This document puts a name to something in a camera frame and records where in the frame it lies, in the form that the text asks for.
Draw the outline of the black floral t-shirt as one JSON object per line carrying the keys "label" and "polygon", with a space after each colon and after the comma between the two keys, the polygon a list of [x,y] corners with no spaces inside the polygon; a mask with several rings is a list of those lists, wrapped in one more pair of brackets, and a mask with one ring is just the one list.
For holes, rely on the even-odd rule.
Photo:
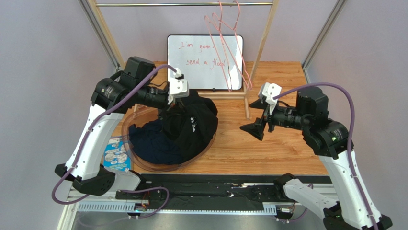
{"label": "black floral t-shirt", "polygon": [[207,148],[218,128],[217,115],[215,103],[197,90],[190,90],[174,107],[159,112],[162,131],[176,147],[176,160],[171,164],[189,161]]}

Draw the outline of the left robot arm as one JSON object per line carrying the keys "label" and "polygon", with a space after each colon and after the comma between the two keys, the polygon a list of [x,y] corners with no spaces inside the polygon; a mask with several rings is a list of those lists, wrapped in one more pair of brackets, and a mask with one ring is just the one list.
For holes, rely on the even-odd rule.
{"label": "left robot arm", "polygon": [[97,83],[80,140],[69,160],[56,166],[55,173],[86,196],[136,190],[141,182],[136,172],[101,164],[114,129],[135,104],[164,110],[188,95],[188,82],[179,68],[130,57],[124,70]]}

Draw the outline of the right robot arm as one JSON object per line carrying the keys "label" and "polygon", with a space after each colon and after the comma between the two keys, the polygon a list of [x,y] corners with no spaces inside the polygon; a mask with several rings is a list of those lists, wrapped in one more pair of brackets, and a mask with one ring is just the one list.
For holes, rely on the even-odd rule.
{"label": "right robot arm", "polygon": [[328,198],[298,178],[286,173],[274,180],[277,197],[303,205],[322,221],[328,230],[387,230],[393,223],[372,202],[359,172],[353,148],[353,127],[329,118],[328,97],[321,83],[294,88],[295,106],[280,106],[280,86],[265,83],[252,108],[261,109],[255,122],[241,126],[258,140],[264,131],[276,126],[300,130],[305,143],[326,168],[337,194]]}

